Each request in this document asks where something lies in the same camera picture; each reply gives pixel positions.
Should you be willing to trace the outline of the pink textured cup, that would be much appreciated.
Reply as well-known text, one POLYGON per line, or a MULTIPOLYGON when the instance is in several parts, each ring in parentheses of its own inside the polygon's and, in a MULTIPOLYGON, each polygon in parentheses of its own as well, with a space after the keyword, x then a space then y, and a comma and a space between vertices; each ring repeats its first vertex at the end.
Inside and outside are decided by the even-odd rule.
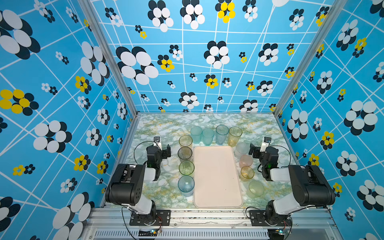
POLYGON ((251 167, 253 165, 254 159, 250 155, 242 155, 239 161, 239 166, 242 169, 243 167, 251 167))

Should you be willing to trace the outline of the amber short glass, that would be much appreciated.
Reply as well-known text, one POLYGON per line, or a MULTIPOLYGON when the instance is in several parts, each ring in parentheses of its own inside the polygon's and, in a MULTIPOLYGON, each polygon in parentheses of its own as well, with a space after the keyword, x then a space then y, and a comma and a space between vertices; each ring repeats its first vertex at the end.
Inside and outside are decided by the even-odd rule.
POLYGON ((253 168, 249 166, 244 166, 240 171, 240 179, 241 181, 250 181, 255 176, 255 172, 253 168))

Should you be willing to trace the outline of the clear frosted textured cup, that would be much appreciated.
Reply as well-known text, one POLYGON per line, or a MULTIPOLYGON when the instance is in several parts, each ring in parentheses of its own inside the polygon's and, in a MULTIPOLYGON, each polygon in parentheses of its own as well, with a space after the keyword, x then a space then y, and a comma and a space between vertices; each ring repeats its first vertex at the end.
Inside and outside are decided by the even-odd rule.
POLYGON ((235 147, 235 156, 241 158, 243 155, 248 155, 250 150, 249 142, 238 142, 235 147))

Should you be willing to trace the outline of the light green textured cup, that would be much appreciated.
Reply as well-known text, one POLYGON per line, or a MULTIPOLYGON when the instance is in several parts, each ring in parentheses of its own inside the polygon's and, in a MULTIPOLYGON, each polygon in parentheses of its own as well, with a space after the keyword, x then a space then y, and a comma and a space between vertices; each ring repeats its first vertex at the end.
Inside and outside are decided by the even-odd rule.
POLYGON ((265 187, 261 181, 252 180, 247 188, 247 195, 250 198, 261 197, 265 192, 265 187))

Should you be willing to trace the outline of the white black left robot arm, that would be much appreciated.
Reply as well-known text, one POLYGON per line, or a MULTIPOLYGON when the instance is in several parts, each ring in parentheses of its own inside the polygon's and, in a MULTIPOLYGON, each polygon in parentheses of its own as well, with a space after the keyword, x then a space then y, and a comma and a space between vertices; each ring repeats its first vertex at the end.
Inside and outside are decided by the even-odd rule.
POLYGON ((163 159, 171 156, 171 147, 163 150, 157 143, 146 148, 148 160, 142 164, 119 164, 105 191, 107 203, 119 205, 131 211, 132 226, 154 224, 161 218, 153 200, 143 194, 144 182, 155 182, 161 174, 163 159))

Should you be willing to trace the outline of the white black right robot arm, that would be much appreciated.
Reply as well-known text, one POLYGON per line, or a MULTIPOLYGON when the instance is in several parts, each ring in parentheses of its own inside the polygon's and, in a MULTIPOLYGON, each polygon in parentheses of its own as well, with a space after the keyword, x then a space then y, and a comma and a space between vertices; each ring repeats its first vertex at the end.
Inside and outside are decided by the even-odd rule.
POLYGON ((268 182, 290 183, 292 192, 280 199, 271 200, 265 210, 264 221, 277 226, 295 212, 309 207, 333 205, 336 195, 320 168, 316 165, 288 165, 278 167, 279 150, 274 147, 256 147, 250 144, 250 155, 260 161, 261 174, 268 182))

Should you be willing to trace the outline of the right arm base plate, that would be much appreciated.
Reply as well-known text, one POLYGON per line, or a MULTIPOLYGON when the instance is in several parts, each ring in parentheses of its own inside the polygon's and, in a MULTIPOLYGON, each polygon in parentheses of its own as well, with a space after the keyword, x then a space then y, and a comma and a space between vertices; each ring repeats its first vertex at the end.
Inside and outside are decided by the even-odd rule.
POLYGON ((272 214, 268 216, 264 210, 248 210, 248 217, 253 227, 290 227, 292 219, 289 216, 272 214))

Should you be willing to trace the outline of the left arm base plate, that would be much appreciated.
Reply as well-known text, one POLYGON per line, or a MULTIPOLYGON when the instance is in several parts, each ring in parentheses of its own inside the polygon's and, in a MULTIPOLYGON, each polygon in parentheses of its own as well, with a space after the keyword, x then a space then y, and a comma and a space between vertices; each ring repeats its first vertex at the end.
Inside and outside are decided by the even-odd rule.
POLYGON ((156 212, 151 212, 149 215, 132 213, 129 225, 144 227, 169 226, 170 220, 171 210, 156 210, 156 212))

